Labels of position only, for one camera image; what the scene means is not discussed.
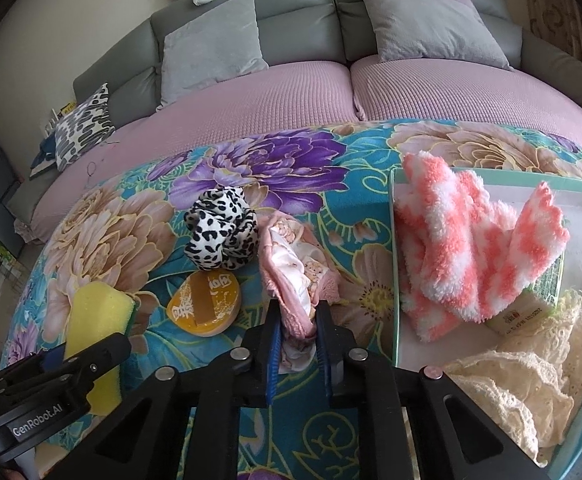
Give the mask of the yellow sponge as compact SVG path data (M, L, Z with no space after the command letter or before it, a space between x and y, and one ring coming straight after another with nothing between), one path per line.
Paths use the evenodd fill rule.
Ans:
M114 333L127 334L136 310L131 296L103 282L91 282L73 296L65 331L65 356L74 354ZM120 367L105 373L88 393L90 414L108 416L120 402Z

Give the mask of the cream lace cloth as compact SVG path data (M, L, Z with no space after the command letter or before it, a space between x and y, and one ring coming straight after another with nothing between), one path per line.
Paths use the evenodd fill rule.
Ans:
M582 405L582 292L496 348L444 366L464 393L544 468Z

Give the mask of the pink white fluffy cloth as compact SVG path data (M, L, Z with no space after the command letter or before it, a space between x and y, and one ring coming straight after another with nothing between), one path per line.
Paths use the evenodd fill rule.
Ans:
M472 170L427 152L403 160L395 198L402 310L423 342L483 323L515 301L564 252L570 233L546 182L522 208L492 200Z

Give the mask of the pink satin scrunchie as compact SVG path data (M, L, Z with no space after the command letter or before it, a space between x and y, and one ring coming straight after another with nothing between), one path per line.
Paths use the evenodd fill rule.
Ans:
M312 227L280 211L259 217L257 256L266 295L279 302L279 372L300 373L315 356L318 304L340 300L341 275Z

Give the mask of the leopard print scrunchie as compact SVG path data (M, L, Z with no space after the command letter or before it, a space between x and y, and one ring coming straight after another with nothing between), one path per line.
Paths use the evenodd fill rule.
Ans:
M202 271L237 270L259 246L255 210L243 188L218 186L203 192L185 213L190 233L185 255Z

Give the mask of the orange round tin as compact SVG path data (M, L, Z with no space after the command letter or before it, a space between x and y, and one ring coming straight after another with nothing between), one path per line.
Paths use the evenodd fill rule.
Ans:
M180 330L213 337L233 324L241 308L241 289L233 272L195 271L186 278L166 308Z

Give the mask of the floral blanket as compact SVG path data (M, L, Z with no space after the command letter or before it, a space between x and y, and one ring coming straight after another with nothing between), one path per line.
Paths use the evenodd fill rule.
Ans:
M385 356L394 344L387 186L408 154L428 152L455 168L515 172L522 182L553 174L582 182L582 148L538 129L482 122L386 120L256 134L147 162L98 182L53 229L25 286L4 364L64 341L73 287L114 278L140 302L131 326L134 350L123 364L122 388L138 387L152 370L193 370L231 348L264 314L259 271L237 273L237 318L209 338L187 334L166 313L193 270L185 254L185 217L199 196L240 188L263 214L291 214L308 224L341 274L335 320Z

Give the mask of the blue cushion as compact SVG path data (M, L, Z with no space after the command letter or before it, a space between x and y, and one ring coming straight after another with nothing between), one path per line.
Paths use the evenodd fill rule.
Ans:
M39 151L30 164L28 178L34 180L48 171L57 170L56 163L56 135L50 134L39 144Z

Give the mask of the teal shallow box tray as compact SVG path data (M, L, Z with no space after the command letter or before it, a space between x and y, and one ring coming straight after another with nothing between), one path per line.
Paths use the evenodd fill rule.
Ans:
M582 180L390 174L393 363L440 367L553 479L582 479Z

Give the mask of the leopard print cushion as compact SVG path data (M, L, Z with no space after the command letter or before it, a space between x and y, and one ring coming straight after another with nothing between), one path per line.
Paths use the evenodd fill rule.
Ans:
M56 168L60 172L114 133L108 112L109 97L108 84L101 84L92 96L56 125Z

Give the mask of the pink sofa seat cover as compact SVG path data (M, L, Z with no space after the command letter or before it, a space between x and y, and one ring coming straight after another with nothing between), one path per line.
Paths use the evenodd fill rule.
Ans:
M30 228L48 240L70 208L98 183L187 148L252 134L393 118L448 119L531 128L582 148L582 107L520 70L451 60L352 67L315 61L283 64L184 96L113 136L68 166L39 200ZM582 162L574 164L582 177Z

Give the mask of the grey cushion left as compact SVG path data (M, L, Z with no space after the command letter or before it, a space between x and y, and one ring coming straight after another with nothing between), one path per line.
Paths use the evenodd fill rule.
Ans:
M267 68L255 0L228 0L165 36L157 108Z

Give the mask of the grey and pink cushion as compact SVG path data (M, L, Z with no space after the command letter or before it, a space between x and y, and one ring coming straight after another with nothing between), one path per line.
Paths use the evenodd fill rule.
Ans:
M382 62L438 58L508 70L471 0L363 0Z

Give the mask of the grey sofa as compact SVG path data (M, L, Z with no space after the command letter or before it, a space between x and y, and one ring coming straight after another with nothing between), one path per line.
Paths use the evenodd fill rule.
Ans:
M506 0L471 0L495 35L514 70L520 70L564 93L582 107L582 63L515 24ZM52 32L31 49L21 48L21 61L39 58L29 76L16 78L15 103L28 110L35 91L49 88L51 73L77 61L85 67L72 78L78 101L85 101L100 84L108 84L115 131L146 117L159 105L159 50L163 32L195 15L193 6L177 0L147 18L126 35L116 35L113 46L100 56L91 47L98 32L113 24L123 3L80 0L75 21L64 32ZM300 62L326 61L352 67L373 53L371 28L361 0L255 0L259 42L268 68ZM48 188L62 174L48 171L23 182L6 208L27 229L34 210Z

